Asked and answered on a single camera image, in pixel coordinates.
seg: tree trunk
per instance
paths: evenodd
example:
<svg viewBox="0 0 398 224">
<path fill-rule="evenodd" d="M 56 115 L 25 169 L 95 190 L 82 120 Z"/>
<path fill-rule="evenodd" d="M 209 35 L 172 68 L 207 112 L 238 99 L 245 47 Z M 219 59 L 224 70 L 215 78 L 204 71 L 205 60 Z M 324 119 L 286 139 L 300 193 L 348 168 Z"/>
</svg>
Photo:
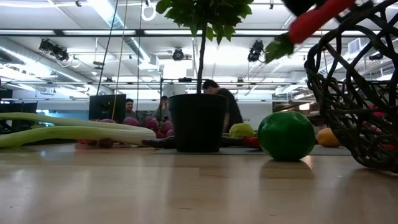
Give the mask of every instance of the tree trunk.
<svg viewBox="0 0 398 224">
<path fill-rule="evenodd" d="M 201 76 L 203 73 L 203 58 L 205 57 L 206 47 L 206 28 L 201 32 L 201 44 L 200 44 L 200 58 L 199 58 L 199 70 L 198 70 L 198 83 L 197 83 L 197 94 L 201 93 Z"/>
</svg>

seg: man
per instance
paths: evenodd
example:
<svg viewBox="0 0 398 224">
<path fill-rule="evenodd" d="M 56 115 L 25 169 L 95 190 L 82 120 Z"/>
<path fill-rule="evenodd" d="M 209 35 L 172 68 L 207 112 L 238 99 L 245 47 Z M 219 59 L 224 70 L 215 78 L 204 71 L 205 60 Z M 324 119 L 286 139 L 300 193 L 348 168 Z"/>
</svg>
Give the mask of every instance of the man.
<svg viewBox="0 0 398 224">
<path fill-rule="evenodd" d="M 217 82 L 213 80 L 206 80 L 202 86 L 206 94 L 220 95 L 228 98 L 228 110 L 224 121 L 224 132 L 228 133 L 232 125 L 243 123 L 241 111 L 239 110 L 238 103 L 234 95 L 224 88 L 220 88 Z"/>
<path fill-rule="evenodd" d="M 126 99 L 126 117 L 130 118 L 136 118 L 137 119 L 137 114 L 132 110 L 134 104 L 134 100 L 132 99 Z"/>
</svg>

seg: yellow fruit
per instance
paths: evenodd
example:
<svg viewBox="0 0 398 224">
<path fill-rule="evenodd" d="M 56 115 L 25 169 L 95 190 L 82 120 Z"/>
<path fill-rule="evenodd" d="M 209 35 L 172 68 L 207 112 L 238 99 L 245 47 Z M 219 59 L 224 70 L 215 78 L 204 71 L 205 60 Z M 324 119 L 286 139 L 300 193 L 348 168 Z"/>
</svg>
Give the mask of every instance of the yellow fruit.
<svg viewBox="0 0 398 224">
<path fill-rule="evenodd" d="M 339 147 L 341 146 L 340 142 L 333 134 L 330 128 L 322 129 L 317 136 L 318 143 L 321 146 L 325 147 Z"/>
<path fill-rule="evenodd" d="M 229 136 L 231 138 L 243 138 L 245 135 L 251 137 L 255 135 L 254 130 L 248 124 L 234 124 L 229 130 Z"/>
</svg>

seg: green fruit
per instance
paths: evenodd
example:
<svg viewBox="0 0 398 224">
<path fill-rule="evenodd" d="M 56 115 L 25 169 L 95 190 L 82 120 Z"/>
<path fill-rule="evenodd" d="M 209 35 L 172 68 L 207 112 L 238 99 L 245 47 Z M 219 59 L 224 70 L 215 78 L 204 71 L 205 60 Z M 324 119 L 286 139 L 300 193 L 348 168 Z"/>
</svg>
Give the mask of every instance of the green fruit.
<svg viewBox="0 0 398 224">
<path fill-rule="evenodd" d="M 280 161 L 297 161 L 312 151 L 315 133 L 311 122 L 295 111 L 276 112 L 259 129 L 262 150 Z"/>
<path fill-rule="evenodd" d="M 231 138 L 243 138 L 243 136 L 254 137 L 254 130 L 248 124 L 234 124 L 229 130 L 229 136 Z"/>
<path fill-rule="evenodd" d="M 261 135 L 262 127 L 264 127 L 264 123 L 267 121 L 269 116 L 266 116 L 260 123 L 259 129 L 257 130 L 257 137 Z"/>
</svg>

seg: dark shirt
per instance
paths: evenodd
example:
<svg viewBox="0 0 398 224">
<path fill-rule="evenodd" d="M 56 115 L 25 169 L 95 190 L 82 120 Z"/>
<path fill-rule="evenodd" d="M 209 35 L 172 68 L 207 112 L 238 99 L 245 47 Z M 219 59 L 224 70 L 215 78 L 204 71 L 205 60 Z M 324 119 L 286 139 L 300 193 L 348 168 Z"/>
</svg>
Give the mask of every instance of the dark shirt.
<svg viewBox="0 0 398 224">
<path fill-rule="evenodd" d="M 227 89 L 220 89 L 217 92 L 217 95 L 225 96 L 228 98 L 228 110 L 229 114 L 229 122 L 227 127 L 227 132 L 231 129 L 232 125 L 243 123 L 241 111 L 239 110 L 238 103 L 235 100 L 234 95 Z"/>
<path fill-rule="evenodd" d="M 137 119 L 137 114 L 134 111 L 126 111 L 126 117 L 127 118 L 136 118 Z"/>
</svg>

